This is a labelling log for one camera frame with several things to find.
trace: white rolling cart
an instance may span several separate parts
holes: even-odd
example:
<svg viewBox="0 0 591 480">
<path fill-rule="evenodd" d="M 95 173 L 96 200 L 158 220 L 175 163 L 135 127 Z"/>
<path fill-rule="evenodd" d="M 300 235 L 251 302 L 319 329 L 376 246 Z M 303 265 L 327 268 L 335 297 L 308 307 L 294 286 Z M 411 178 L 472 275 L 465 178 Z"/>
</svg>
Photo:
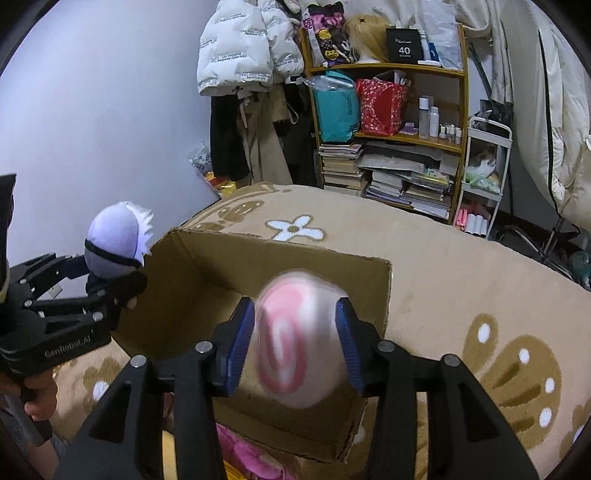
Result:
<svg viewBox="0 0 591 480">
<path fill-rule="evenodd" d="M 496 127 L 496 132 L 503 133 L 503 135 L 505 135 L 506 133 L 506 136 L 495 135 L 480 129 L 480 127 L 484 125 L 492 125 Z M 501 204 L 501 200 L 503 198 L 503 190 L 505 188 L 507 171 L 509 170 L 509 157 L 511 156 L 511 147 L 513 145 L 513 132 L 511 131 L 511 128 L 507 127 L 506 125 L 478 116 L 473 116 L 468 120 L 467 130 L 468 139 L 466 147 L 466 157 L 464 159 L 462 185 L 460 190 L 458 208 L 456 209 L 456 217 L 454 218 L 453 225 L 457 224 L 457 219 L 460 214 L 462 201 L 477 200 L 478 198 L 478 201 L 485 205 L 487 209 L 494 208 L 494 212 L 491 215 L 491 221 L 488 225 L 488 231 L 486 232 L 486 238 L 488 238 L 492 226 L 495 223 L 496 214 L 499 211 L 499 205 Z M 487 144 L 495 146 L 495 170 L 499 174 L 499 178 L 501 179 L 501 191 L 499 194 L 490 193 L 486 190 L 481 190 L 476 187 L 472 187 L 466 182 L 467 167 L 471 156 L 470 151 L 472 149 L 472 139 L 482 140 Z"/>
</svg>

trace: white puffer jacket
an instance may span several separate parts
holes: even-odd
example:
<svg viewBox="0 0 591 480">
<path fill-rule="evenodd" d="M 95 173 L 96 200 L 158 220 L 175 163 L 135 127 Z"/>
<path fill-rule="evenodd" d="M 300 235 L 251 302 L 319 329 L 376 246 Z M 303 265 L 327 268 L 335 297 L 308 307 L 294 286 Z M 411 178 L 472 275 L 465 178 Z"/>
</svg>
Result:
<svg viewBox="0 0 591 480">
<path fill-rule="evenodd" d="M 201 95 L 267 92 L 273 83 L 303 70 L 293 26 L 275 0 L 258 0 L 258 5 L 220 0 L 201 35 L 197 66 Z"/>
</svg>

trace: gray sleeve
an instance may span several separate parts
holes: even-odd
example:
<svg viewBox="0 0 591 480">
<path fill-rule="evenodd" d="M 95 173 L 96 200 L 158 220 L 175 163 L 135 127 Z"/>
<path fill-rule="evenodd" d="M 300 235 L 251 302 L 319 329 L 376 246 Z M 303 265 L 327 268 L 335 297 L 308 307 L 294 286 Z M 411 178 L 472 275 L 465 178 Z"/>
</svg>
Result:
<svg viewBox="0 0 591 480">
<path fill-rule="evenodd" d="M 18 424 L 17 420 L 5 410 L 0 408 L 0 421 L 8 430 L 8 433 L 12 437 L 14 443 L 16 443 L 21 449 L 21 452 L 26 455 L 27 453 L 25 447 L 27 445 L 27 439 L 25 438 L 22 428 Z M 57 457 L 61 460 L 66 454 L 67 443 L 61 440 L 55 433 L 51 436 L 50 440 L 54 450 L 56 451 Z"/>
</svg>

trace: red gift bag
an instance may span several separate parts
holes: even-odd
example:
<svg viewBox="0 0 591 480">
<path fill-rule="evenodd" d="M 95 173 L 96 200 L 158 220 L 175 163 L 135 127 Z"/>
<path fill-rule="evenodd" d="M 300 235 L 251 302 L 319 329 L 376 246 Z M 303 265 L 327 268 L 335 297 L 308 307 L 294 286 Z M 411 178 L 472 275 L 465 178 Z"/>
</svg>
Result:
<svg viewBox="0 0 591 480">
<path fill-rule="evenodd" d="M 408 101 L 408 86 L 378 79 L 359 79 L 361 130 L 365 134 L 390 136 L 402 127 Z"/>
</svg>

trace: teal bag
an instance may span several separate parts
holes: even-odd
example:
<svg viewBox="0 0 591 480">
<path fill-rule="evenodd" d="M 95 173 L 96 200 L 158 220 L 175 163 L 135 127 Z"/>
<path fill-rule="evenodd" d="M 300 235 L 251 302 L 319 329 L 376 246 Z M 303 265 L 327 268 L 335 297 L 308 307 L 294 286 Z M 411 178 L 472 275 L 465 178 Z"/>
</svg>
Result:
<svg viewBox="0 0 591 480">
<path fill-rule="evenodd" d="M 350 81 L 353 88 L 332 92 L 313 90 L 320 138 L 323 142 L 348 142 L 359 130 L 361 118 L 355 82 L 350 77 L 334 70 L 330 70 L 326 74 Z"/>
</svg>

